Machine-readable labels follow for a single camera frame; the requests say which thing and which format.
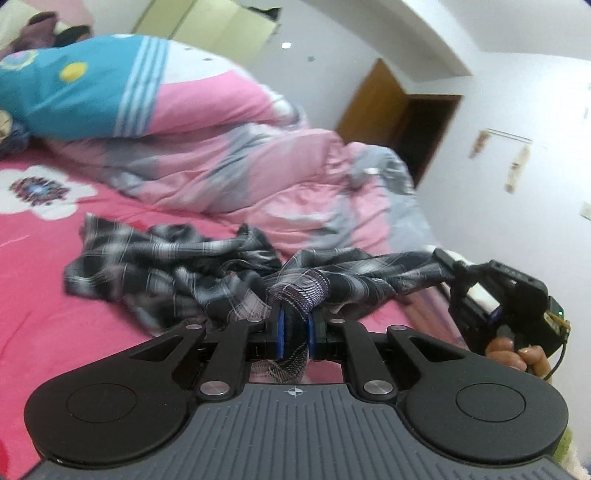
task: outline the white flower print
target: white flower print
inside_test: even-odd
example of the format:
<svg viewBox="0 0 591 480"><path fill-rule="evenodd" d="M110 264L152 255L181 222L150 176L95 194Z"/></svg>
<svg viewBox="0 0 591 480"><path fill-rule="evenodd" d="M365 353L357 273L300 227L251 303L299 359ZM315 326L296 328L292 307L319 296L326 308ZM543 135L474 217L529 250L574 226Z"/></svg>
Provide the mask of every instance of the white flower print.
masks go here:
<svg viewBox="0 0 591 480"><path fill-rule="evenodd" d="M96 194L91 185L68 181L68 175L55 168L0 170L0 214L30 210L44 220L59 220L78 210L79 199Z"/></svg>

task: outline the plaid shirt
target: plaid shirt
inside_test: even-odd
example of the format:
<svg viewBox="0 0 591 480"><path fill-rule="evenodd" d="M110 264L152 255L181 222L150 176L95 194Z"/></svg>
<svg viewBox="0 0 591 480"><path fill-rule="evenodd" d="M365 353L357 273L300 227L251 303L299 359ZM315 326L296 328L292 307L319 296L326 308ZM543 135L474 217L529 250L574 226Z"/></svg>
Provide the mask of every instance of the plaid shirt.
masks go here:
<svg viewBox="0 0 591 480"><path fill-rule="evenodd" d="M246 224L232 239L213 240L190 225L142 232L87 214L82 237L82 255L64 271L66 291L123 301L155 335L179 324L201 323L210 332L264 320L271 303L283 302L285 358L253 366L255 375L279 382L297 381L305 370L305 319L313 308L358 320L390 299L449 279L428 252L301 250L281 265L265 235Z"/></svg>

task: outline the finger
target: finger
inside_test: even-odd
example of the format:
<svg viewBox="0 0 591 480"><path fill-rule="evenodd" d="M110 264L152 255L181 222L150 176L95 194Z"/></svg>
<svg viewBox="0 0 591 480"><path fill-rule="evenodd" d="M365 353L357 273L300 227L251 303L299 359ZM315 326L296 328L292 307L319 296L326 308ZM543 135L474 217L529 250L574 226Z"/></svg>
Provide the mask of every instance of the finger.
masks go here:
<svg viewBox="0 0 591 480"><path fill-rule="evenodd" d="M522 348L517 353L526 364L531 365L536 377L545 377L552 370L544 349L539 345Z"/></svg>
<svg viewBox="0 0 591 480"><path fill-rule="evenodd" d="M486 347L486 354L491 352L513 351L513 341L508 337L497 337Z"/></svg>
<svg viewBox="0 0 591 480"><path fill-rule="evenodd" d="M525 372L525 370L527 370L527 364L515 352L509 352L506 350L491 352L487 354L487 357L496 362L499 362L500 364L516 368L517 370L521 370L522 372Z"/></svg>

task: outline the yellow dot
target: yellow dot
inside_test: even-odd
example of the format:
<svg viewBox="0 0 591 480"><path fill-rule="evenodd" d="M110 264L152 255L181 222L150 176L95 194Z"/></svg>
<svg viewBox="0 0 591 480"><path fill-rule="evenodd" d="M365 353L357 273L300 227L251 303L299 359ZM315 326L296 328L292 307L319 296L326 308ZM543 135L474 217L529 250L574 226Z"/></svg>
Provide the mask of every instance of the yellow dot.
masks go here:
<svg viewBox="0 0 591 480"><path fill-rule="evenodd" d="M60 78L67 83L75 82L86 73L87 68L86 63L70 63L60 72Z"/></svg>

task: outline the metal pin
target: metal pin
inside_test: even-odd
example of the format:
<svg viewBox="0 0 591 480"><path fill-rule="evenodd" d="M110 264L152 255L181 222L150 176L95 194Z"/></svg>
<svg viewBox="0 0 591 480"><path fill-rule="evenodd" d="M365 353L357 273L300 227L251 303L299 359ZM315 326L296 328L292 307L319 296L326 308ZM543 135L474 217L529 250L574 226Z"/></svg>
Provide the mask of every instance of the metal pin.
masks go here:
<svg viewBox="0 0 591 480"><path fill-rule="evenodd" d="M363 389L372 395L387 395L394 387L390 382L386 382L385 380L370 380L363 386Z"/></svg>
<svg viewBox="0 0 591 480"><path fill-rule="evenodd" d="M218 380L211 380L209 382L205 382L201 385L201 393L204 395L208 395L210 397L218 397L220 395L225 395L230 391L230 385L226 382L220 382Z"/></svg>

